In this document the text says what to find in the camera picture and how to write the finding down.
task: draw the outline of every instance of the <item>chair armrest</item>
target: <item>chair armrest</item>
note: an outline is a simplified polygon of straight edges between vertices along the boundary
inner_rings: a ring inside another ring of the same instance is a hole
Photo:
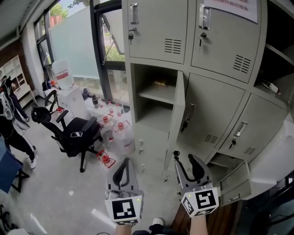
[[[83,126],[82,132],[86,132],[93,124],[95,124],[97,121],[96,117],[91,117],[91,119]]]
[[[64,110],[60,115],[59,117],[56,119],[56,122],[59,123],[63,118],[64,116],[68,113],[68,110]]]

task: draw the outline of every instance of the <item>chair backrest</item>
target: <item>chair backrest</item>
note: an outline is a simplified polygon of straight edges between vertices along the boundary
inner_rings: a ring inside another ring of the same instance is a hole
[[[76,146],[72,143],[69,136],[66,136],[55,124],[50,122],[51,114],[48,109],[44,107],[33,107],[32,120],[36,123],[41,123],[47,129],[52,131],[55,135],[55,137],[52,138],[59,142],[60,149],[64,150],[69,157],[76,156]]]
[[[52,104],[49,106],[49,102],[50,102],[49,99],[51,98],[51,96],[53,96],[54,99],[53,99]],[[55,110],[53,110],[55,103],[57,103],[57,107],[59,108],[58,98],[57,98],[57,91],[56,90],[53,90],[53,91],[51,91],[49,93],[49,95],[45,99],[45,107],[46,108],[49,107],[49,112],[50,113],[52,113],[52,112],[55,111]]]

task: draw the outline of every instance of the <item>locker compartment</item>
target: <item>locker compartment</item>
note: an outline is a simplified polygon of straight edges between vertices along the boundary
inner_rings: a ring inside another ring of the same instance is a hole
[[[260,37],[260,1],[257,1],[258,24],[211,8],[209,30],[199,27],[199,4],[202,3],[197,2],[191,65],[248,83]]]
[[[187,0],[128,0],[130,57],[183,64]]]
[[[185,142],[193,147],[214,148],[243,95],[244,90],[240,88],[191,73],[186,95],[186,114],[190,121],[180,134]]]
[[[251,161],[271,140],[287,112],[279,106],[251,94],[230,135],[220,148],[224,154]]]

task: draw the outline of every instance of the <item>black office chair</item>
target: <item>black office chair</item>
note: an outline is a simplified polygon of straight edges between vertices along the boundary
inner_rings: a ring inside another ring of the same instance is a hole
[[[96,140],[102,141],[100,134],[100,125],[96,121],[96,117],[92,117],[89,121],[79,117],[75,117],[67,126],[64,122],[64,116],[68,113],[68,110],[63,111],[57,118],[56,122],[61,122],[63,131],[61,131],[55,124],[51,123],[50,111],[44,107],[33,107],[32,120],[37,123],[41,123],[54,133],[55,136],[51,136],[57,141],[60,151],[65,152],[68,157],[75,157],[79,153],[82,153],[80,172],[84,172],[83,168],[85,154],[87,151],[98,154],[92,146]],[[71,137],[72,133],[82,132],[81,137]]]

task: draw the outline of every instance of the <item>shoe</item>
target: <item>shoe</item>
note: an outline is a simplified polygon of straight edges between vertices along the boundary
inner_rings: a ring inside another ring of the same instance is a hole
[[[38,155],[35,154],[34,160],[31,161],[31,169],[34,169],[36,167],[37,161],[38,161]]]
[[[164,220],[161,218],[155,218],[152,222],[152,225],[155,225],[155,224],[160,224],[160,225],[164,226]]]

